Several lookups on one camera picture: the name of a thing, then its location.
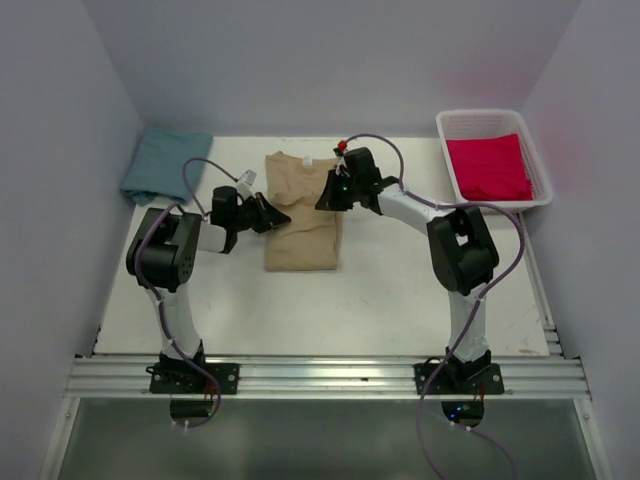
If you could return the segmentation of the beige t shirt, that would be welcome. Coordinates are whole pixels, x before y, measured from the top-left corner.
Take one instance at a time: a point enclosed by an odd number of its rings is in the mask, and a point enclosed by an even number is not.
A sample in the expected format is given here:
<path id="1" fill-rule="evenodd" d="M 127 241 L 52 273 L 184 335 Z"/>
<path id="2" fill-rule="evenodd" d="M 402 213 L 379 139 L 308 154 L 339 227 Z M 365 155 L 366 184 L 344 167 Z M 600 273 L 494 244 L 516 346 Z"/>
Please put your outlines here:
<path id="1" fill-rule="evenodd" d="M 269 232 L 264 267 L 270 272 L 335 270 L 339 265 L 343 217 L 317 210 L 333 159 L 294 157 L 282 151 L 265 157 L 267 198 L 291 222 Z"/>

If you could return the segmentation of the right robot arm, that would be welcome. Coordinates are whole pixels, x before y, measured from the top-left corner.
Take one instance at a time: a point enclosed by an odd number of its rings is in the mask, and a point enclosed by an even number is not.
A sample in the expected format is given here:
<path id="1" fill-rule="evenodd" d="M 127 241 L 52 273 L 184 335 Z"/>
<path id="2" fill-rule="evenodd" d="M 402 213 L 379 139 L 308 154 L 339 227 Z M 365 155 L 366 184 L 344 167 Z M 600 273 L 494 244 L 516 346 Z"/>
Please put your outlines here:
<path id="1" fill-rule="evenodd" d="M 486 307 L 480 296 L 499 263 L 497 249 L 477 207 L 450 211 L 428 206 L 403 192 L 400 181 L 384 177 L 369 149 L 334 149 L 338 163 L 327 176 L 317 210 L 346 212 L 355 205 L 389 217 L 426 236 L 436 279 L 448 292 L 451 335 L 438 380 L 468 392 L 491 364 Z"/>

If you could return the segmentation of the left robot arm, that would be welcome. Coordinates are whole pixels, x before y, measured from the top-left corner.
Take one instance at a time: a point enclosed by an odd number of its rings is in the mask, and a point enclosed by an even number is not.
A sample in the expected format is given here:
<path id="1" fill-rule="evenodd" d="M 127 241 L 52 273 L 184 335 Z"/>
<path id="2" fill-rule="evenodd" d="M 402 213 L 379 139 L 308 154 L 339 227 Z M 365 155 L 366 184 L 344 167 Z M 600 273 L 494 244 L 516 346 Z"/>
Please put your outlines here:
<path id="1" fill-rule="evenodd" d="M 176 208 L 146 210 L 127 251 L 126 268 L 154 302 L 161 330 L 162 349 L 151 373 L 172 376 L 182 390 L 193 393 L 208 379 L 188 292 L 197 253 L 229 254 L 240 233 L 264 234 L 289 225 L 291 218 L 262 193 L 242 192 L 239 186 L 213 190 L 208 221 L 200 214 L 174 214 Z"/>

